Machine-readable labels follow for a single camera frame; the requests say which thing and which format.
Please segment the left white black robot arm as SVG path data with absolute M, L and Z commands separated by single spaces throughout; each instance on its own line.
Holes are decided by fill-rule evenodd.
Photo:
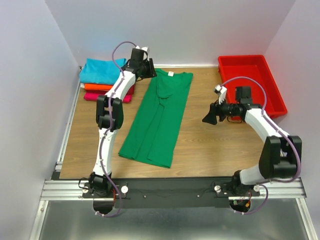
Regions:
M 149 58 L 149 48 L 135 46 L 129 60 L 115 66 L 120 70 L 119 77 L 111 90 L 100 95 L 96 101 L 96 123 L 99 140 L 96 161 L 88 178 L 92 194 L 107 197 L 114 188 L 111 182 L 112 152 L 118 130 L 124 122 L 123 100 L 137 79 L 156 76 L 153 59 Z

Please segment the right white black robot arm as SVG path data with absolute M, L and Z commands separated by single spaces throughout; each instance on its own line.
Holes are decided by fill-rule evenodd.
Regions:
M 302 139 L 284 131 L 267 115 L 262 105 L 253 103 L 249 86 L 235 89 L 235 103 L 226 102 L 226 87 L 217 85 L 214 92 L 218 99 L 210 104 L 202 122 L 216 125 L 228 117 L 240 117 L 263 141 L 258 164 L 236 171 L 231 181 L 220 184 L 219 189 L 241 196 L 257 184 L 296 180 L 301 173 Z

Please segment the green t shirt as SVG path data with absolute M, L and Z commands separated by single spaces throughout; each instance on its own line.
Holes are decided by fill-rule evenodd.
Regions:
M 163 168 L 173 155 L 193 81 L 188 72 L 156 70 L 118 155 Z

